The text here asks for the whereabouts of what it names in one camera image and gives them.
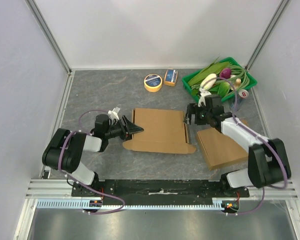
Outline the brown cardboard box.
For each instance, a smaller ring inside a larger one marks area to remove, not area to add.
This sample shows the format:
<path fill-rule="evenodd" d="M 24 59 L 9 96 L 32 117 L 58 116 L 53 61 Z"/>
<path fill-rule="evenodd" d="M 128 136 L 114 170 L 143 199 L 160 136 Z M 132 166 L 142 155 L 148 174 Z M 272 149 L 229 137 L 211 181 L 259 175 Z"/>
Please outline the brown cardboard box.
<path fill-rule="evenodd" d="M 195 139 L 210 171 L 248 160 L 248 153 L 238 143 L 212 127 L 198 131 Z"/>

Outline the cardboard sheet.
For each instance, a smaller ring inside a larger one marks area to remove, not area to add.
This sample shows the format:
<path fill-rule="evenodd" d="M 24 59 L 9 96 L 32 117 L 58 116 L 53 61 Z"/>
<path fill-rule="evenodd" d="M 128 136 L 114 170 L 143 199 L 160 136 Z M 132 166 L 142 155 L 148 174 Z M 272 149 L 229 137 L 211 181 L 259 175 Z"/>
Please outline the cardboard sheet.
<path fill-rule="evenodd" d="M 193 154 L 196 147 L 190 143 L 184 117 L 182 110 L 135 108 L 132 121 L 143 131 L 122 146 L 136 152 Z"/>

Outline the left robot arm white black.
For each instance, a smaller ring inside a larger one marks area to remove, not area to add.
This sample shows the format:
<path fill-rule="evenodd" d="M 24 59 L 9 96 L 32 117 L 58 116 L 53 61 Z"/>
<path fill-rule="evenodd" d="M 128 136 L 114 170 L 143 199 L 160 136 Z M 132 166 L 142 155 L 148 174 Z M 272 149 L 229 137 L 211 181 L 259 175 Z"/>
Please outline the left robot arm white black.
<path fill-rule="evenodd" d="M 125 115 L 111 117 L 109 114 L 99 114 L 90 133 L 59 128 L 43 152 L 42 163 L 83 184 L 82 191 L 94 197 L 100 191 L 99 176 L 82 163 L 83 152 L 102 153 L 110 139 L 127 141 L 143 131 L 142 127 L 132 123 Z"/>

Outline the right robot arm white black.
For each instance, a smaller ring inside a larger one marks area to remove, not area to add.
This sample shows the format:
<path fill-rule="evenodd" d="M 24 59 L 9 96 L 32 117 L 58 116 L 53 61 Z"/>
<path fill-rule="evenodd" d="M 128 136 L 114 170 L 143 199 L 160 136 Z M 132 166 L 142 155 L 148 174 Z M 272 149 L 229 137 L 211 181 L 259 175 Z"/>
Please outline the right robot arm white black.
<path fill-rule="evenodd" d="M 223 196 L 230 197 L 237 188 L 246 186 L 287 188 L 292 173 L 283 141 L 267 138 L 244 125 L 234 112 L 224 110 L 217 94 L 205 96 L 203 103 L 189 103 L 184 122 L 187 125 L 209 125 L 247 152 L 247 168 L 223 175 L 219 184 Z"/>

